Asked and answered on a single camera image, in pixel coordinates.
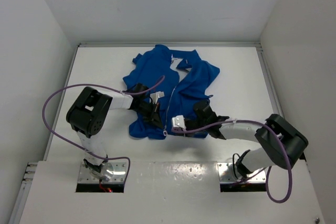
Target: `black cable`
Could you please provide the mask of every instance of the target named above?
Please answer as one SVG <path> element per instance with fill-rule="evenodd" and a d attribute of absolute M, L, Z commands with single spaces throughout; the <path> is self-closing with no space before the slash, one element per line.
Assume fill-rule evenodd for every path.
<path fill-rule="evenodd" d="M 235 175 L 235 178 L 237 180 L 239 180 L 239 178 L 237 177 L 237 174 L 236 174 L 236 167 L 235 167 L 235 155 L 238 156 L 238 158 L 240 158 L 240 155 L 238 153 L 234 153 L 233 156 L 232 156 L 232 168 L 233 168 L 233 174 Z"/>

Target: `blue cloth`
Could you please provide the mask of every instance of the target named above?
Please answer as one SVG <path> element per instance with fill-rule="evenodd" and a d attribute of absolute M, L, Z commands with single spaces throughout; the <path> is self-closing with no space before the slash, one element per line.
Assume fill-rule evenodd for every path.
<path fill-rule="evenodd" d="M 172 57 L 182 58 L 176 68 L 184 70 L 191 68 L 181 82 L 179 73 L 170 68 Z M 183 115 L 185 118 L 195 119 L 193 105 L 211 97 L 205 95 L 205 90 L 219 74 L 219 68 L 202 60 L 196 50 L 170 50 L 164 45 L 156 45 L 151 51 L 137 55 L 133 63 L 136 64 L 135 69 L 123 78 L 128 89 L 137 83 L 152 87 L 160 76 L 165 75 L 164 81 L 156 91 L 164 92 L 165 96 L 159 99 L 160 116 L 168 134 L 172 135 L 174 133 L 171 131 L 171 118 Z M 144 123 L 140 114 L 130 125 L 129 132 L 133 137 L 165 139 L 163 130 Z M 196 135 L 202 138 L 206 136 L 206 133 Z"/>

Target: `blue hoodie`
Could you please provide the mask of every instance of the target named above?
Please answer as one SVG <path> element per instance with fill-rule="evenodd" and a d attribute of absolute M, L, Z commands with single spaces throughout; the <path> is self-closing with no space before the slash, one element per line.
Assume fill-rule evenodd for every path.
<path fill-rule="evenodd" d="M 182 81 L 179 73 L 170 68 L 173 57 L 182 59 L 176 68 L 182 70 L 191 68 Z M 160 76 L 165 75 L 164 81 L 156 87 L 156 91 L 164 92 L 164 97 L 159 98 L 160 116 L 165 129 L 171 135 L 174 135 L 171 131 L 172 117 L 183 115 L 185 118 L 195 119 L 194 104 L 211 97 L 205 95 L 205 90 L 219 74 L 219 68 L 202 60 L 196 50 L 170 50 L 164 45 L 156 45 L 151 51 L 143 55 L 138 54 L 133 63 L 136 64 L 135 69 L 123 78 L 128 89 L 137 83 L 152 87 Z M 165 139 L 163 130 L 144 123 L 140 114 L 130 125 L 129 131 L 133 137 Z M 206 133 L 200 133 L 195 137 L 206 136 Z"/>

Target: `white wall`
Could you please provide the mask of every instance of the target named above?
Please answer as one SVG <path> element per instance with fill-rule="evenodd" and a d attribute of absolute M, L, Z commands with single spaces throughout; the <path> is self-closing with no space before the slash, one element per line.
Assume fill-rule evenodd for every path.
<path fill-rule="evenodd" d="M 336 0 L 281 0 L 261 44 L 285 116 L 309 140 L 324 218 L 336 223 Z"/>
<path fill-rule="evenodd" d="M 46 0 L 83 41 L 258 41 L 277 0 Z"/>
<path fill-rule="evenodd" d="M 64 85 L 74 48 L 44 0 L 0 0 L 0 6 L 0 223 L 7 223 L 27 162 L 43 158 L 49 133 L 42 105 Z"/>

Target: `white table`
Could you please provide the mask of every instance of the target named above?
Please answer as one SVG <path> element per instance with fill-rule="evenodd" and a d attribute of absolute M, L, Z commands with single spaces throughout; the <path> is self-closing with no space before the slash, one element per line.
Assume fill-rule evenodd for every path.
<path fill-rule="evenodd" d="M 211 106 L 218 115 L 263 121 L 272 113 L 281 113 L 260 45 L 171 48 L 196 49 L 202 59 L 220 68 L 206 90 L 214 95 Z M 83 45 L 78 48 L 68 85 L 95 83 L 125 89 L 122 77 L 134 69 L 132 58 L 150 49 Z M 78 144 L 65 117 L 81 90 L 65 92 L 55 124 L 56 132 Z M 323 223 L 304 161 L 293 169 L 293 193 L 285 204 L 271 202 L 264 192 L 220 193 L 215 162 L 229 160 L 234 152 L 255 149 L 257 143 L 210 136 L 134 139 L 128 126 L 136 118 L 133 111 L 110 111 L 101 131 L 109 157 L 131 158 L 123 194 L 75 193 L 83 152 L 52 137 L 46 161 L 38 164 L 21 223 L 313 223 L 316 217 Z M 189 173 L 190 168 L 198 168 L 197 174 Z M 287 190 L 286 174 L 280 168 L 273 170 L 270 186 L 275 197 Z"/>

